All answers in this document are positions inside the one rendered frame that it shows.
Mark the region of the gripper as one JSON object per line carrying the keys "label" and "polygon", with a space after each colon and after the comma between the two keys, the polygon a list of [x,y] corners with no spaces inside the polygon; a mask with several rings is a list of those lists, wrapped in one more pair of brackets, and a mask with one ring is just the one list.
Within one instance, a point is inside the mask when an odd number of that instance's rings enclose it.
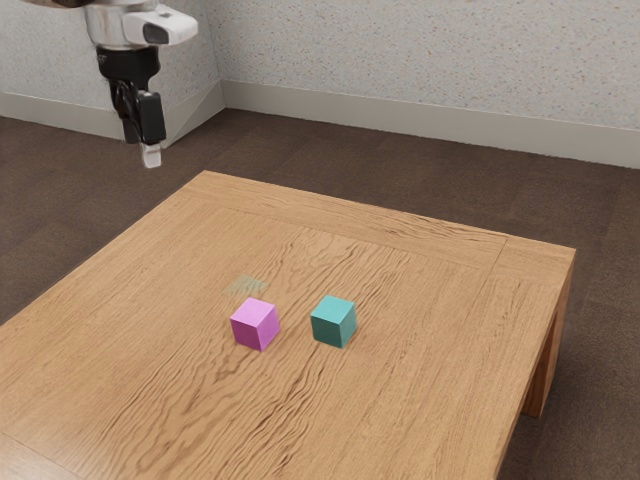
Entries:
{"label": "gripper", "polygon": [[149,80],[160,69],[155,46],[134,50],[96,47],[99,71],[109,82],[111,99],[122,122],[125,141],[141,148],[147,169],[160,167],[161,142],[166,139],[161,96],[149,92]]}

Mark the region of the pink block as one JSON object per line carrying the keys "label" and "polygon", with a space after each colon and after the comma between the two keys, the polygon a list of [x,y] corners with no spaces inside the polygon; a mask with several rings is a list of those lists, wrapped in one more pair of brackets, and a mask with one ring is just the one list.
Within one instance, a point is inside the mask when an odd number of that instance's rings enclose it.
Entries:
{"label": "pink block", "polygon": [[231,315],[234,340],[248,348],[264,351],[280,331],[276,305],[247,298]]}

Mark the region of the teal block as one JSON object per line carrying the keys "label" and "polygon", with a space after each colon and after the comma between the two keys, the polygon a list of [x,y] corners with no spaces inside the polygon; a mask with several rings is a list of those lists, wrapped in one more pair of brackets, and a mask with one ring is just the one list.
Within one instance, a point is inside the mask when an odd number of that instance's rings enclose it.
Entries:
{"label": "teal block", "polygon": [[355,303],[325,295],[312,310],[313,338],[337,348],[344,348],[357,329]]}

